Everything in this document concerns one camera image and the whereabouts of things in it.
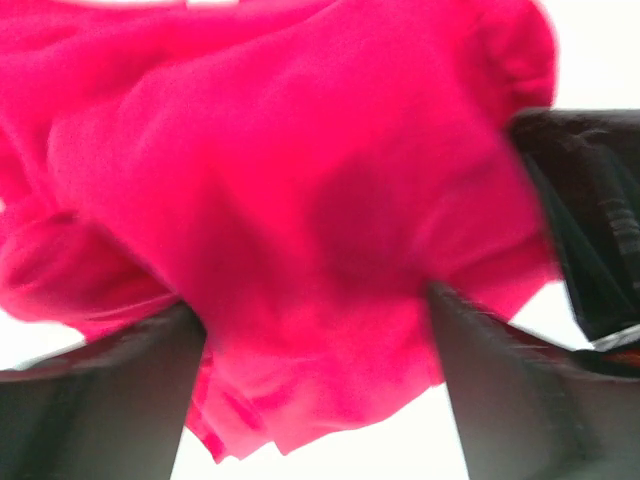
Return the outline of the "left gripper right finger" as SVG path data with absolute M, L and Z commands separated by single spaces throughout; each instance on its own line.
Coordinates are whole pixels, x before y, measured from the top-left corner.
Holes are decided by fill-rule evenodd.
M 470 478 L 638 478 L 638 343 L 570 351 L 443 284 L 428 303 Z

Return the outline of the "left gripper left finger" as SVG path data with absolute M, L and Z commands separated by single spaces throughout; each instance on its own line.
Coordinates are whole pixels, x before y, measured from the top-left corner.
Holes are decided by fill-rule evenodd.
M 2 478 L 170 478 L 205 338 L 180 303 L 25 370 L 2 371 Z

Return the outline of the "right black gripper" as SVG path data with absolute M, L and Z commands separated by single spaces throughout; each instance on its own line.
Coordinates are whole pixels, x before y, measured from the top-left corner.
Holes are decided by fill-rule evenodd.
M 639 377 L 639 112 L 529 109 L 509 128 L 546 212 L 594 374 Z

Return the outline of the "magenta t shirt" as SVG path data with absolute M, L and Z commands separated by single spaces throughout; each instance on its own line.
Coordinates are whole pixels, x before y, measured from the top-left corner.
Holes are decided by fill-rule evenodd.
M 186 302 L 216 461 L 441 382 L 424 294 L 561 277 L 506 135 L 554 98 L 533 1 L 1 5 L 1 306 L 89 340 Z

